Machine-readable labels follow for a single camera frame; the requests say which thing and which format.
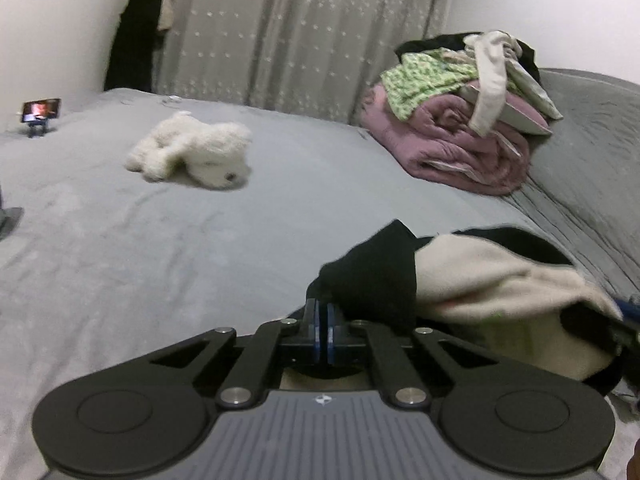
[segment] bed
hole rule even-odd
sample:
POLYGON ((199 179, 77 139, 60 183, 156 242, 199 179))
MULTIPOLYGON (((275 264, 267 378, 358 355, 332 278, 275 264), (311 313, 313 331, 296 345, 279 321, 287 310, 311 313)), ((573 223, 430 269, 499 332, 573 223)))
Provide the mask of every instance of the bed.
MULTIPOLYGON (((569 92, 587 77, 544 77, 566 112, 563 128, 577 128, 572 117, 590 104, 578 100, 581 108, 573 108, 569 92)), ((637 88, 616 89, 628 100, 640 96, 637 88)), ((614 119, 600 123, 606 128, 614 119)), ((638 121, 630 121, 622 124, 633 131, 638 121)), ((560 140, 564 130, 550 142, 560 140)), ((321 264, 394 218, 418 236, 494 224, 547 232, 578 247, 577 263, 597 278, 591 255, 602 257, 610 288, 628 277, 626 294, 640 272, 614 266, 611 240, 600 252, 593 248, 592 228, 601 219, 595 226, 574 221, 568 232, 556 225, 553 213, 568 218, 571 204, 546 190, 546 166, 536 156, 531 181, 502 200, 410 178, 360 128, 235 105, 164 103, 124 89, 60 119, 43 139, 1 134, 4 199, 25 215, 0 243, 0 479, 46 473, 30 416, 55 386, 215 326, 251 333, 299 307, 321 264), (124 170, 128 150, 174 108, 253 131, 246 186, 205 190, 183 175, 151 184, 124 170)), ((571 202, 577 191, 563 185, 571 202)), ((627 251, 620 260, 631 261, 640 255, 627 251)), ((635 425, 626 422, 619 421, 603 464, 612 478, 615 464, 630 455, 625 438, 635 425)))

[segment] gray mattress cover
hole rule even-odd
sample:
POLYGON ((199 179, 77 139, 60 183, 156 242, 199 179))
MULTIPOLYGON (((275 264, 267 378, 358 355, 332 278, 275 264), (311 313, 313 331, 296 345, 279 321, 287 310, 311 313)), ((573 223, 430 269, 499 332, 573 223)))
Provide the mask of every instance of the gray mattress cover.
POLYGON ((531 157, 510 200, 611 294, 640 290, 640 86, 577 70, 542 70, 564 119, 531 157))
POLYGON ((250 333, 303 303, 320 265, 393 218, 416 235, 511 223, 498 198, 409 177, 362 130, 254 108, 184 101, 203 121, 254 132, 253 174, 217 192, 150 184, 122 163, 173 109, 117 90, 43 139, 0 135, 0 479, 46 471, 30 416, 55 386, 170 343, 250 333))

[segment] green patterned cloth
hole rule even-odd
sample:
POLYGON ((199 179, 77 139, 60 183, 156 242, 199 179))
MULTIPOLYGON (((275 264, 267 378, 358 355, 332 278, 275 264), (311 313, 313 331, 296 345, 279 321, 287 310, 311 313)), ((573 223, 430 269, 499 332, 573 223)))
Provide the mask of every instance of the green patterned cloth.
MULTIPOLYGON (((429 97, 455 92, 478 79, 478 69, 464 58, 448 48, 404 54, 401 64, 383 72, 386 99, 396 117, 406 121, 429 97)), ((511 81, 507 90, 520 95, 511 81)))

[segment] black garment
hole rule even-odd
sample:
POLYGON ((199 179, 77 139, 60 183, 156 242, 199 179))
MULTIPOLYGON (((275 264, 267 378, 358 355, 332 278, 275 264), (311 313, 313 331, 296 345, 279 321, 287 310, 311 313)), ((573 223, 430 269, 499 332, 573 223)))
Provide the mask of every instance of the black garment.
MULTIPOLYGON (((523 258, 551 265, 571 265, 571 260, 553 244, 517 227, 475 228, 453 234, 472 236, 494 242, 523 258)), ((415 314, 415 251, 428 245, 434 237, 416 238, 399 220, 394 220, 369 240, 355 246, 343 257, 325 264, 306 291, 307 298, 333 301, 346 319, 365 319, 383 323, 399 335, 407 335, 418 324, 449 332, 444 324, 419 320, 415 314)), ((303 309, 289 317, 302 318, 303 309)), ((601 319, 594 312, 594 319, 601 319)), ((583 318, 585 338, 594 343, 610 339, 604 324, 583 318)), ((607 394, 622 376, 626 359, 615 358, 609 367, 585 380, 601 394, 607 394)))
MULTIPOLYGON (((435 50, 441 47, 455 51, 464 50, 465 42, 463 40, 465 36, 468 36, 469 34, 482 34, 482 32, 441 34, 429 40, 405 41, 402 45, 398 46, 394 52, 396 53, 396 56, 398 56, 398 61, 402 62, 402 54, 407 54, 409 52, 424 52, 425 50, 435 50)), ((518 40, 518 44, 522 49, 522 56, 520 56, 518 62, 522 65, 524 70, 531 74, 533 79, 540 83, 540 72, 534 62, 536 51, 523 41, 518 40)))
POLYGON ((151 92, 153 50, 162 0, 129 0, 111 46, 104 89, 151 92))

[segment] white wall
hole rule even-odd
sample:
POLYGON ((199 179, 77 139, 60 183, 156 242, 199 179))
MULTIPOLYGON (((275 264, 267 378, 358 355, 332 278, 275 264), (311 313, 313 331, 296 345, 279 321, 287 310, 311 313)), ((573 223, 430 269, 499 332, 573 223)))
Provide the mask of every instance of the white wall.
POLYGON ((127 0, 0 0, 0 131, 24 101, 100 91, 127 0))
POLYGON ((492 29, 529 43, 538 66, 640 84, 640 0, 450 0, 444 32, 492 29))

